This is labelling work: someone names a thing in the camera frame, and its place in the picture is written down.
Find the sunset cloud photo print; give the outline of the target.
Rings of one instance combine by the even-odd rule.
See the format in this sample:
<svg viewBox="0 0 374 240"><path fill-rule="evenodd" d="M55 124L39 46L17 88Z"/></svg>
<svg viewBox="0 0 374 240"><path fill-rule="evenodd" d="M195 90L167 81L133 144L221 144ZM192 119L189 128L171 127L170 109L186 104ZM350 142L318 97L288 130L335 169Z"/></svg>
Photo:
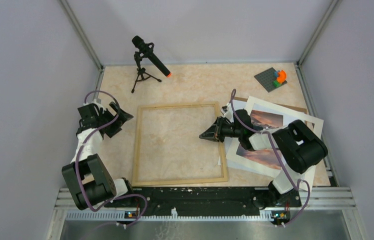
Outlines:
<svg viewBox="0 0 374 240"><path fill-rule="evenodd" d="M259 128L275 129L281 127L283 124L283 115L280 114L252 110L250 117L251 122L256 130ZM248 159L249 161L261 164L265 167L276 170L281 169L276 155L272 149L248 151L245 150L241 145L239 145L236 154Z"/></svg>

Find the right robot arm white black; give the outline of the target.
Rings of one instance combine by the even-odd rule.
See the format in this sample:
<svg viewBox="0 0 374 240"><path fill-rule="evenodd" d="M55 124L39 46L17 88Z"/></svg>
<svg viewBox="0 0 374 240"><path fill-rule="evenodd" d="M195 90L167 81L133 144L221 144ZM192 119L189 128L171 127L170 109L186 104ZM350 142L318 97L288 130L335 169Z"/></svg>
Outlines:
<svg viewBox="0 0 374 240"><path fill-rule="evenodd" d="M235 138L248 152L271 150L281 165L280 173L269 183L268 200L281 206L288 200L288 193L304 185L307 192L311 184L304 179L307 170L323 160L328 150L325 143L301 120L288 125L264 129L252 124L250 114L236 110L233 121L224 116L199 135L202 140L222 143L225 138Z"/></svg>

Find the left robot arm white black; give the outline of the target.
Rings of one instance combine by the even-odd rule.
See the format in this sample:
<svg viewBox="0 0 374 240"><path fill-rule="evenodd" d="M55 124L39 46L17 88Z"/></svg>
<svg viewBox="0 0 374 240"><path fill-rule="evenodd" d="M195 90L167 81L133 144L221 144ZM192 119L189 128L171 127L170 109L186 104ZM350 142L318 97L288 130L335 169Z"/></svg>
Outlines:
<svg viewBox="0 0 374 240"><path fill-rule="evenodd" d="M71 162L62 167L62 175L80 210L114 198L124 207L135 200L129 181L124 177L113 179L98 155L104 136L113 137L133 118L116 101L109 106L115 115L97 101L78 108L81 117L76 132L78 146Z"/></svg>

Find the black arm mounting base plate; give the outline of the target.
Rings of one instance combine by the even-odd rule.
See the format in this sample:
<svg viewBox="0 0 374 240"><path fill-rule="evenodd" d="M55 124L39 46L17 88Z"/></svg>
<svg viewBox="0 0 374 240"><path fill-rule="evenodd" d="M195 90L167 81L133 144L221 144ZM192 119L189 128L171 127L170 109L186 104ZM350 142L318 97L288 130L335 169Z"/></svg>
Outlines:
<svg viewBox="0 0 374 240"><path fill-rule="evenodd" d="M135 197L115 200L108 208L146 208L144 216L168 216L176 210L181 217L257 216L270 208L302 205L299 193L280 195L266 187L141 187Z"/></svg>

